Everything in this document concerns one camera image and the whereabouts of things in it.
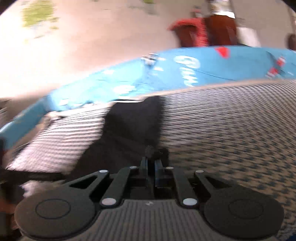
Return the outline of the brown wooden chair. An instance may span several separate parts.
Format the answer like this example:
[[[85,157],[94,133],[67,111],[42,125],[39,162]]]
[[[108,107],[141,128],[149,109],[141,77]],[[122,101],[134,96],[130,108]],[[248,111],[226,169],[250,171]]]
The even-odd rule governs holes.
[[[233,18],[221,15],[211,15],[204,18],[209,45],[238,45],[236,23]]]

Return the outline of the houndstooth mattress cover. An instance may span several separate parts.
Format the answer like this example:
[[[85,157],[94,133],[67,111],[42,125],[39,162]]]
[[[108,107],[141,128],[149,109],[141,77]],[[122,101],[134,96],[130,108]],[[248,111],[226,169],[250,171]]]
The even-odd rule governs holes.
[[[173,166],[202,169],[269,194],[285,217],[278,238],[295,234],[295,81],[280,80],[163,95],[159,144]],[[71,173],[102,135],[111,106],[62,112],[8,168]]]

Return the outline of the green plant wall sticker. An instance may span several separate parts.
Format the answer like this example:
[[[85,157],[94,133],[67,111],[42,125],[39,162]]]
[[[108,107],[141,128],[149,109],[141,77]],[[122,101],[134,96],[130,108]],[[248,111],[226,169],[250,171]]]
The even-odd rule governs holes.
[[[53,1],[30,1],[22,9],[22,22],[24,27],[32,27],[43,22],[55,23],[59,17],[55,15]]]

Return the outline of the white cloth on chair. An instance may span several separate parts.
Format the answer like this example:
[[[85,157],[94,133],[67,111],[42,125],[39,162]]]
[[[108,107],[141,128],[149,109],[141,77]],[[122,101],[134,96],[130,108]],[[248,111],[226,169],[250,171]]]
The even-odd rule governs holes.
[[[256,30],[247,27],[237,27],[237,38],[240,44],[249,47],[261,47]]]

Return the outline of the blue cartoon print bedsheet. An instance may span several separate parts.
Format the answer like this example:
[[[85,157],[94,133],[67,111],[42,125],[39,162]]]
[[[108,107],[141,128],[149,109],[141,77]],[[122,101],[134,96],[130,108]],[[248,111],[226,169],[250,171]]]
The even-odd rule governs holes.
[[[249,46],[177,48],[108,66],[39,99],[1,128],[1,138],[10,149],[52,111],[251,79],[295,79],[295,51]]]

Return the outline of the black garment red print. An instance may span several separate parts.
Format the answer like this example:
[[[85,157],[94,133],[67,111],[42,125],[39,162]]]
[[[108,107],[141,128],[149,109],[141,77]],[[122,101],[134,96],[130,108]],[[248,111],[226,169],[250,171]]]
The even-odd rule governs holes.
[[[139,166],[146,149],[158,147],[164,104],[160,96],[114,104],[104,117],[101,136],[84,151],[66,181],[99,170],[115,174]]]

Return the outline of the red patterned cloth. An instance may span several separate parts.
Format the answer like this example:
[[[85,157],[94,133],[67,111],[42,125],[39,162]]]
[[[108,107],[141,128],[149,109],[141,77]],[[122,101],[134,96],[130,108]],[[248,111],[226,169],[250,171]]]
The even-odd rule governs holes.
[[[180,47],[207,47],[209,45],[204,18],[179,19],[172,23],[168,30],[174,32]]]

